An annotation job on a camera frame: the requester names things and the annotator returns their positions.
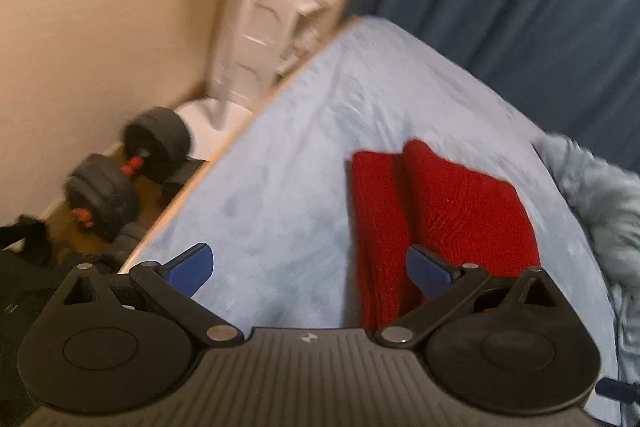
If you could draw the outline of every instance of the folded red cloth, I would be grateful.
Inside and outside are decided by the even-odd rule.
[[[358,152],[351,165],[362,324],[375,330],[415,308],[406,250],[419,243],[451,264],[498,276],[540,263],[533,228],[508,182],[449,162],[419,140],[402,155]]]

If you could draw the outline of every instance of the blue curtain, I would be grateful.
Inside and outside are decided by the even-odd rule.
[[[351,0],[473,73],[546,131],[640,171],[640,0]]]

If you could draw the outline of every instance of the wall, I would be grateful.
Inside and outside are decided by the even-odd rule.
[[[202,81],[219,0],[0,0],[0,223]]]

